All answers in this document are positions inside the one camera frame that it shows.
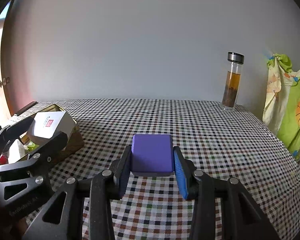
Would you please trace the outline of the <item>red toy brick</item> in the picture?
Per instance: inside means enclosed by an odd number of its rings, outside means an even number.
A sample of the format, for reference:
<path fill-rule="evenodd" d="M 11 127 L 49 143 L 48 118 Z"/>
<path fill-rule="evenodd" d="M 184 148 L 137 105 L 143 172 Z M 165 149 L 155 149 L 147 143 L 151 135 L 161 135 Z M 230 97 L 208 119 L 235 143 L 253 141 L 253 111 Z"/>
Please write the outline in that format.
<path fill-rule="evenodd" d="M 0 165 L 8 164 L 8 156 L 6 154 L 0 155 Z"/>

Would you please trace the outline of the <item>white card box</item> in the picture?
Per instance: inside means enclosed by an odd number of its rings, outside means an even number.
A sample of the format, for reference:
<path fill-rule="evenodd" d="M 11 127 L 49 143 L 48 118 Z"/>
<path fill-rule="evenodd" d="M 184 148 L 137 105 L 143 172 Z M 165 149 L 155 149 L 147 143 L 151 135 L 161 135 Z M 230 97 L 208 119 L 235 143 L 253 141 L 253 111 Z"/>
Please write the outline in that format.
<path fill-rule="evenodd" d="M 36 145 L 43 145 L 58 132 L 69 139 L 76 123 L 66 111 L 38 112 L 27 130 L 27 136 Z"/>

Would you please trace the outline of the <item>purple square box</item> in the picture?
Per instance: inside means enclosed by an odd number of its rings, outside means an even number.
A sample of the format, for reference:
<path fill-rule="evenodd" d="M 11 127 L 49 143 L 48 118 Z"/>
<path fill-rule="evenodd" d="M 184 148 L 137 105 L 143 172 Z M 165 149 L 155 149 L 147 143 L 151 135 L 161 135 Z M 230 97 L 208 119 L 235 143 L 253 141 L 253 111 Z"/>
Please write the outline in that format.
<path fill-rule="evenodd" d="M 174 172 L 169 134 L 136 134 L 132 140 L 131 172 L 141 177 L 168 177 Z"/>

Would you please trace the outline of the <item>clear plastic box yellow label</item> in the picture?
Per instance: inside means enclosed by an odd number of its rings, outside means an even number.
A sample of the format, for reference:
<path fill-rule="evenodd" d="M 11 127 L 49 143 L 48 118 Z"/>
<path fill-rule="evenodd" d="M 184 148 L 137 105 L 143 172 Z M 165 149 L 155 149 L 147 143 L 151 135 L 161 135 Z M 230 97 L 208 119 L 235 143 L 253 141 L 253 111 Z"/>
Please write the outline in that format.
<path fill-rule="evenodd" d="M 27 135 L 24 135 L 20 138 L 23 145 L 25 154 L 30 153 L 32 150 L 35 150 L 39 145 L 35 144 Z"/>

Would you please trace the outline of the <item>gold metal tin box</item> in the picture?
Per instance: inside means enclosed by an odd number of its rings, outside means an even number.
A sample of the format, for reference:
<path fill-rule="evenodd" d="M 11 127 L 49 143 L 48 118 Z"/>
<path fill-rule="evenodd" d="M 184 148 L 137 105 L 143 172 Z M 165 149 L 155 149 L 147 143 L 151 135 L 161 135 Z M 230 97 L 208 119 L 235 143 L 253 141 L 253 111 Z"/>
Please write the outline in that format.
<path fill-rule="evenodd" d="M 54 104 L 51 104 L 51 105 L 45 107 L 42 110 L 35 111 L 30 116 L 34 118 L 34 116 L 38 112 L 57 112 L 57 111 L 66 111 L 66 110 L 63 109 L 58 104 L 54 103 Z M 47 157 L 47 161 L 49 161 L 50 163 L 52 163 L 52 164 L 60 163 L 61 161 L 63 161 L 64 159 L 66 159 L 70 155 L 74 154 L 75 152 L 77 152 L 78 150 L 80 150 L 84 146 L 84 140 L 83 140 L 83 137 L 80 133 L 78 123 L 75 119 L 74 119 L 74 121 L 76 123 L 76 126 L 75 126 L 75 128 L 74 128 L 74 130 L 73 130 L 73 132 L 72 132 L 69 139 L 67 138 L 67 135 L 65 133 L 63 133 L 63 132 L 58 132 L 57 133 L 57 134 L 62 133 L 63 135 L 65 135 L 67 141 L 63 144 L 63 147 L 60 150 L 58 150 L 56 153 L 51 153 Z M 30 157 L 31 157 L 30 153 L 25 154 L 24 148 L 22 146 L 20 148 L 20 157 L 18 158 L 18 160 L 23 161 L 23 160 L 30 159 Z"/>

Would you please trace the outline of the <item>black bar on table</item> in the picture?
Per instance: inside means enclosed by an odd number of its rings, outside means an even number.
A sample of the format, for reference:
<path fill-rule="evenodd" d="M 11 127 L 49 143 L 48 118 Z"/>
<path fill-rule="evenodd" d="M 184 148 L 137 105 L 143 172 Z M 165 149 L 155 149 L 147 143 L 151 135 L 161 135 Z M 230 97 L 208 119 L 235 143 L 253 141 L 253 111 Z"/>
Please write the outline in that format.
<path fill-rule="evenodd" d="M 14 116 L 20 116 L 20 115 L 22 115 L 25 111 L 29 110 L 30 108 L 32 108 L 33 106 L 35 106 L 37 103 L 38 103 L 37 101 L 32 101 L 32 102 L 28 103 L 26 106 L 24 106 L 21 109 L 19 109 L 18 111 L 16 111 L 14 113 Z"/>

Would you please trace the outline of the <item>checkered tablecloth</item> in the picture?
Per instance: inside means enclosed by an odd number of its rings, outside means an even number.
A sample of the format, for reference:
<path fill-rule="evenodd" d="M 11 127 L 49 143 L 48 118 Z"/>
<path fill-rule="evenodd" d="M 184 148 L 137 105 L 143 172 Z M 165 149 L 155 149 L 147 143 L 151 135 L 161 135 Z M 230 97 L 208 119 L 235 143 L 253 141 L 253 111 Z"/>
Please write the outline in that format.
<path fill-rule="evenodd" d="M 284 144 L 242 106 L 214 101 L 81 99 L 57 104 L 78 123 L 84 147 L 49 174 L 53 189 L 87 179 L 121 157 L 135 134 L 170 134 L 184 157 L 209 176 L 238 178 L 281 239 L 300 231 L 300 167 Z M 111 204 L 117 239 L 187 239 L 192 202 L 174 176 L 131 176 L 126 195 Z"/>

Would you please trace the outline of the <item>glass tea bottle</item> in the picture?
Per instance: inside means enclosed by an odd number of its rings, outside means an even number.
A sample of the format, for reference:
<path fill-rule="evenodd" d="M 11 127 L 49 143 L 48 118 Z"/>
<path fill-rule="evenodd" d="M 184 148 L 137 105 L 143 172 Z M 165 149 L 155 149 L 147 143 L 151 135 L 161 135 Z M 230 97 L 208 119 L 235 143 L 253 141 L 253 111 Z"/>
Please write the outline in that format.
<path fill-rule="evenodd" d="M 228 52 L 228 62 L 230 63 L 230 69 L 226 76 L 221 107 L 222 109 L 233 111 L 236 107 L 244 55 L 230 51 Z"/>

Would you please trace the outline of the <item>green patterned cloth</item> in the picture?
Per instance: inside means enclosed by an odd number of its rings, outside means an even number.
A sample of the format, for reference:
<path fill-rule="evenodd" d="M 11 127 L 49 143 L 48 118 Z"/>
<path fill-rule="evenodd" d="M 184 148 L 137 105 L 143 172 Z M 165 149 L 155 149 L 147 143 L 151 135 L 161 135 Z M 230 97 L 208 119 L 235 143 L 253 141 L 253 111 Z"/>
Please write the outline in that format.
<path fill-rule="evenodd" d="M 262 121 L 300 161 L 300 70 L 290 58 L 274 54 L 267 62 L 268 81 Z"/>

